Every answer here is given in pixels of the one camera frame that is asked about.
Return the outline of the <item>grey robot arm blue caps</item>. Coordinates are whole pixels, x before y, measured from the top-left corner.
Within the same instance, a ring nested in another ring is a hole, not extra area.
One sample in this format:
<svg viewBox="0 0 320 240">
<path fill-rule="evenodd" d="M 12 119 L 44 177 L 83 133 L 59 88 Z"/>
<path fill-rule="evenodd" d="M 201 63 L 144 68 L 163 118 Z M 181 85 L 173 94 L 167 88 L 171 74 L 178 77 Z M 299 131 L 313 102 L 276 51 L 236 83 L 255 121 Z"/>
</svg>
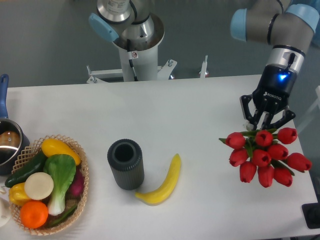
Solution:
<svg viewBox="0 0 320 240">
<path fill-rule="evenodd" d="M 234 39 L 272 46 L 256 89 L 240 97 L 247 130 L 279 129 L 295 118 L 289 98 L 319 20 L 314 7 L 289 0 L 258 0 L 233 14 Z"/>
</svg>

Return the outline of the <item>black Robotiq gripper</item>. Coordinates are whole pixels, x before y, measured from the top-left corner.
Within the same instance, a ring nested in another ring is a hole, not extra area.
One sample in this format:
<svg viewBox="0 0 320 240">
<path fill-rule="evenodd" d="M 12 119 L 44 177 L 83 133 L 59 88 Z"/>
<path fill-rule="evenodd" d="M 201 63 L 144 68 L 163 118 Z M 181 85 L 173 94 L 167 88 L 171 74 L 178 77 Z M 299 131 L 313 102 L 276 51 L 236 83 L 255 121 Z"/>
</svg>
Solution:
<svg viewBox="0 0 320 240">
<path fill-rule="evenodd" d="M 289 104 L 289 97 L 297 74 L 289 69 L 285 69 L 275 65 L 268 65 L 264 68 L 256 90 L 252 95 L 242 95 L 240 97 L 240 105 L 243 117 L 248 121 L 248 127 L 257 127 L 263 112 L 279 113 L 282 117 L 270 123 L 267 120 L 264 123 L 264 129 L 279 129 L 289 121 L 296 117 L 296 114 L 290 109 L 285 109 Z M 253 99 L 255 105 L 254 115 L 251 114 L 249 103 Z"/>
</svg>

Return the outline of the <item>silver robot arm base joint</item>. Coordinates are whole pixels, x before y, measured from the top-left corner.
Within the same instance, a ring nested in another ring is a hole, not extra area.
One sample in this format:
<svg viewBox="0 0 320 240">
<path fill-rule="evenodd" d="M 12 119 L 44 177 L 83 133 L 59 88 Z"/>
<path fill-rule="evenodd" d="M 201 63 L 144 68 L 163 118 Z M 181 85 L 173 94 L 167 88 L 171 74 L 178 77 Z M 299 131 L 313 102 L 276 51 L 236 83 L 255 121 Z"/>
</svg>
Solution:
<svg viewBox="0 0 320 240">
<path fill-rule="evenodd" d="M 91 13 L 88 21 L 107 42 L 139 41 L 150 38 L 154 32 L 149 0 L 98 0 L 97 13 Z"/>
</svg>

